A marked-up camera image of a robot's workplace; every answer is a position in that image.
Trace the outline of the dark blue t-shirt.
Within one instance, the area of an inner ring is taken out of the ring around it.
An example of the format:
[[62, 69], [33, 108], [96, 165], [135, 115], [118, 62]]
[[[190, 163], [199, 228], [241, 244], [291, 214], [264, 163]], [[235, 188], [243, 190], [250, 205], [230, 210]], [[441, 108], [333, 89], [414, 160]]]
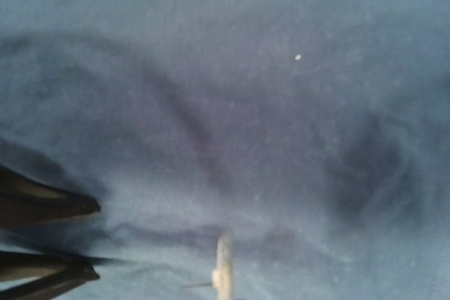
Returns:
[[449, 0], [1, 0], [1, 163], [101, 205], [68, 299], [448, 299]]

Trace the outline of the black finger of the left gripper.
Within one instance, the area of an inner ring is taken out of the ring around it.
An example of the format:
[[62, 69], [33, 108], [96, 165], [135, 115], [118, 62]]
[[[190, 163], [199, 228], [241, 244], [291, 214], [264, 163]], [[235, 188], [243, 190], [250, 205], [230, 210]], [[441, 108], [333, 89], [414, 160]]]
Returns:
[[35, 225], [79, 219], [99, 213], [89, 196], [35, 182], [1, 167], [1, 224]]
[[2, 299], [54, 299], [100, 275], [84, 258], [1, 252], [1, 281], [12, 282], [32, 278], [31, 281], [4, 289]]

